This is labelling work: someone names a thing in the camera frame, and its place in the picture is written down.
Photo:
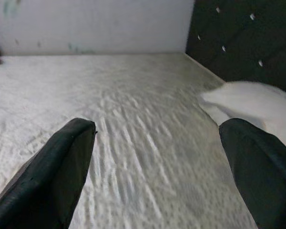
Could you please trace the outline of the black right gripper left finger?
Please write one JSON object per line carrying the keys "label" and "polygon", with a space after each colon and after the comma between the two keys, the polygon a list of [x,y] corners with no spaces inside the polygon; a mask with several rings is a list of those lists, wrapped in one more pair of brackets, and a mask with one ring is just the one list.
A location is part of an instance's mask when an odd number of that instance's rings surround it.
{"label": "black right gripper left finger", "polygon": [[0,193],[0,229],[67,229],[86,182],[96,126],[74,118]]}

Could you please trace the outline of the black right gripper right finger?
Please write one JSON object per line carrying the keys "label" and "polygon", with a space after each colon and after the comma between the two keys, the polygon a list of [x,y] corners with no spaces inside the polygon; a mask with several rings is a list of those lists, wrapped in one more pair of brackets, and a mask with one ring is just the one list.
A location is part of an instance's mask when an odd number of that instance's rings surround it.
{"label": "black right gripper right finger", "polygon": [[236,187],[260,229],[286,229],[286,146],[233,118],[219,126]]}

